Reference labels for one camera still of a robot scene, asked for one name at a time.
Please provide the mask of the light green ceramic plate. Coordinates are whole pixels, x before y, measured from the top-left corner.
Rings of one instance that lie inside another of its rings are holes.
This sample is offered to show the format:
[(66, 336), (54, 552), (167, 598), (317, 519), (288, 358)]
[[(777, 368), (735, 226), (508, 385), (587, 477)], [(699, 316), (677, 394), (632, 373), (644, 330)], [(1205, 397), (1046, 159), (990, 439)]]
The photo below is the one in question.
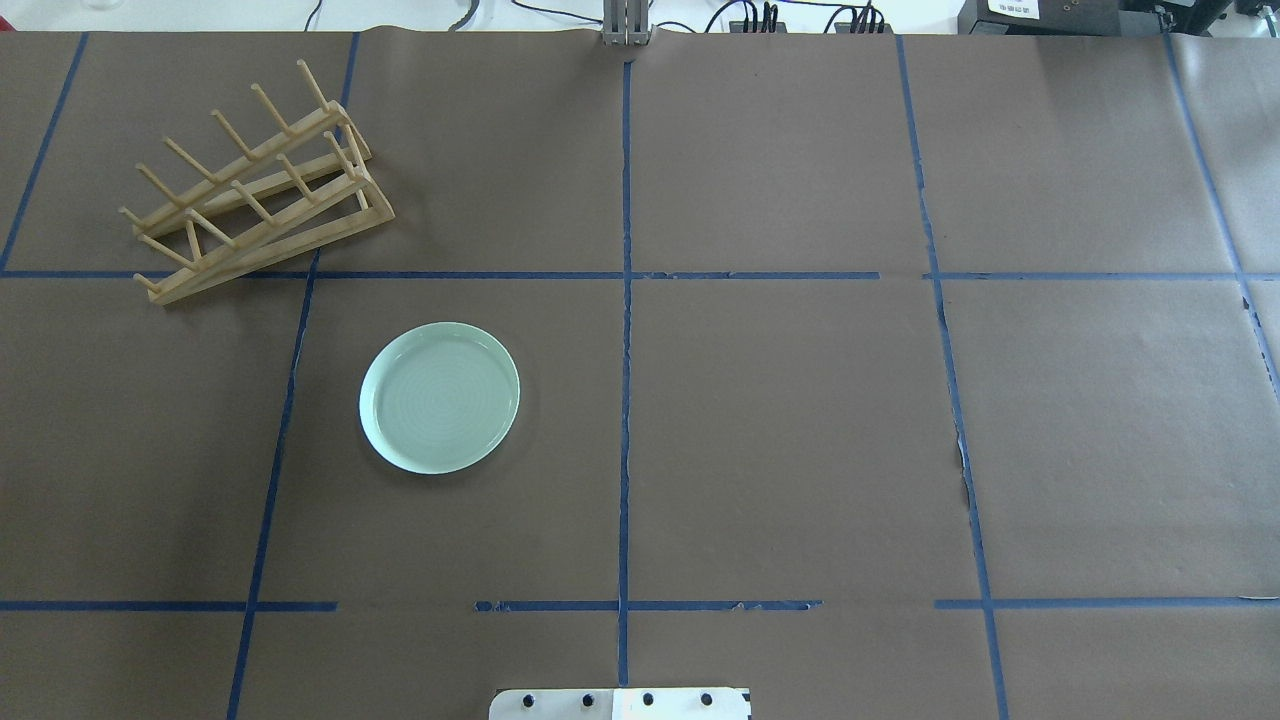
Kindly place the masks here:
[(366, 441), (385, 461), (420, 475), (470, 468), (508, 436), (521, 380), (508, 348), (460, 322), (394, 338), (367, 368), (358, 393)]

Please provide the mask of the wooden dish rack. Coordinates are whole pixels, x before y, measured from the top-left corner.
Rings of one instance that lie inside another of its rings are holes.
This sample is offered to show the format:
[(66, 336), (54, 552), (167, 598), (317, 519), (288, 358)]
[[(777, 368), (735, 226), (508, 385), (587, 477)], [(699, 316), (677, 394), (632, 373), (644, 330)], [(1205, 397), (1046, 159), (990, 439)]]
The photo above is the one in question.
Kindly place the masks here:
[(133, 275), (151, 304), (175, 304), (394, 219), (353, 118), (321, 88), (306, 60), (296, 65), (315, 108), (287, 120), (265, 88), (251, 85), (276, 124), (262, 142), (250, 145), (221, 111), (210, 113), (239, 152), (223, 168), (206, 167), (170, 137), (163, 143), (198, 176), (197, 183), (175, 191), (136, 164), (163, 204), (146, 215), (125, 206), (118, 211), (136, 241), (175, 263), (159, 281)]

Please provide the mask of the brown paper table cover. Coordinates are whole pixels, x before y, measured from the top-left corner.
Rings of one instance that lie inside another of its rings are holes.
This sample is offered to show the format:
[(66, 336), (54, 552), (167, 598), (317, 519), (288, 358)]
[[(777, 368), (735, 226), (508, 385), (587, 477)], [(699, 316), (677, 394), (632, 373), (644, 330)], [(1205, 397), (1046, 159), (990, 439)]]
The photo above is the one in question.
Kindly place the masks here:
[[(315, 108), (393, 220), (175, 304), (125, 206)], [(3, 716), (1277, 716), (1277, 42), (3, 36)], [(497, 337), (385, 461), (394, 338)]]

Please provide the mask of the aluminium frame post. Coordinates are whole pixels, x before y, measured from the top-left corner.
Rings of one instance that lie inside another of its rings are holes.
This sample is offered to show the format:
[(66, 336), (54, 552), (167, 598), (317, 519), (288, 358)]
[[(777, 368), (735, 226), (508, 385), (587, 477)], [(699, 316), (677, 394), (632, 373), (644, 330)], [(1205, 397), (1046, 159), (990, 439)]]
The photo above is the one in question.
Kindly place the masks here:
[(605, 46), (645, 46), (653, 26), (648, 0), (605, 0), (602, 3), (602, 41)]

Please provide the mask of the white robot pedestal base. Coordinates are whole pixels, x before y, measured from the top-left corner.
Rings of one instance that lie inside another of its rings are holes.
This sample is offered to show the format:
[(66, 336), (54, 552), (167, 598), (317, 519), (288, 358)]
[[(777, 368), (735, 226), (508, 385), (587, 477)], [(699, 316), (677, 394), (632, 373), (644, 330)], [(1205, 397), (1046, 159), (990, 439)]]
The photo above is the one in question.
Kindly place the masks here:
[(508, 689), (489, 719), (751, 719), (750, 691), (732, 687)]

